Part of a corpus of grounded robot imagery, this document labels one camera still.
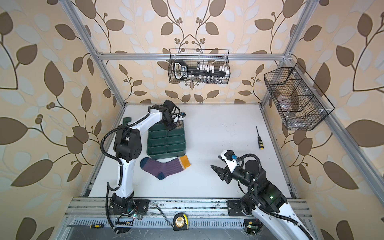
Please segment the green plastic organizer tray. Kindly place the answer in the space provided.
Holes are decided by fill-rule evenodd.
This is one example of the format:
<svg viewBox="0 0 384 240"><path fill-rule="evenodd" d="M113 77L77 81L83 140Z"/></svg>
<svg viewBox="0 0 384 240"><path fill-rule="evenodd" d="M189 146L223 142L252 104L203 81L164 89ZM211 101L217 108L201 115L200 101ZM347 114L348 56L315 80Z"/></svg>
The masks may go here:
<svg viewBox="0 0 384 240"><path fill-rule="evenodd" d="M182 157L186 154L186 148L184 121L179 121L171 131L161 122L148 130L147 155L151 159Z"/></svg>

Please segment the purple sock yellow cuff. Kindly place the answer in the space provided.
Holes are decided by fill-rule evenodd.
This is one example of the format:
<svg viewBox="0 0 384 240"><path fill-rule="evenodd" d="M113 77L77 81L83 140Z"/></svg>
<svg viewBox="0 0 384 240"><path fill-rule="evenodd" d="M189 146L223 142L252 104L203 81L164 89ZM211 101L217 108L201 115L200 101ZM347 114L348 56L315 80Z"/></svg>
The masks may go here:
<svg viewBox="0 0 384 240"><path fill-rule="evenodd" d="M163 180L168 176L180 173L191 165L187 156L182 156L162 163L151 158L143 158L140 161L140 167L143 171Z"/></svg>

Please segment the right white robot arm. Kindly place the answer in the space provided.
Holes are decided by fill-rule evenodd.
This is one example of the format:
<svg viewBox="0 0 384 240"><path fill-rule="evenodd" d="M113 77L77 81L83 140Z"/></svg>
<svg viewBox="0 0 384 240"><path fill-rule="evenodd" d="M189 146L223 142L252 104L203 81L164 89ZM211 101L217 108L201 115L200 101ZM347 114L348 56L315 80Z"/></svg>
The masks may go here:
<svg viewBox="0 0 384 240"><path fill-rule="evenodd" d="M258 156L241 157L224 150L219 159L227 164L223 169L212 165L219 178L229 184L235 180L247 187L241 197L242 213L260 220L278 240L313 240L314 236L297 217L284 194L267 179Z"/></svg>

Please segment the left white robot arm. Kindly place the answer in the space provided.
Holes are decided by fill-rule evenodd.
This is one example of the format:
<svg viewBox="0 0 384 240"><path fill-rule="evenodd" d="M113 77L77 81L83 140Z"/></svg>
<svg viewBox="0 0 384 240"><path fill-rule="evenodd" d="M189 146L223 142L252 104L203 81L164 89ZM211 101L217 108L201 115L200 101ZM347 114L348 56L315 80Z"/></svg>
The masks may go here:
<svg viewBox="0 0 384 240"><path fill-rule="evenodd" d="M117 185L112 187L107 182L107 215L110 209L119 215L132 216L139 213L139 207L134 201L133 176L136 159L142 152L142 134L157 123L162 123L168 132L173 131L185 117L185 112L172 101L166 100L161 105L149 106L147 114L136 122L120 125L102 138L102 154L117 161L119 167Z"/></svg>

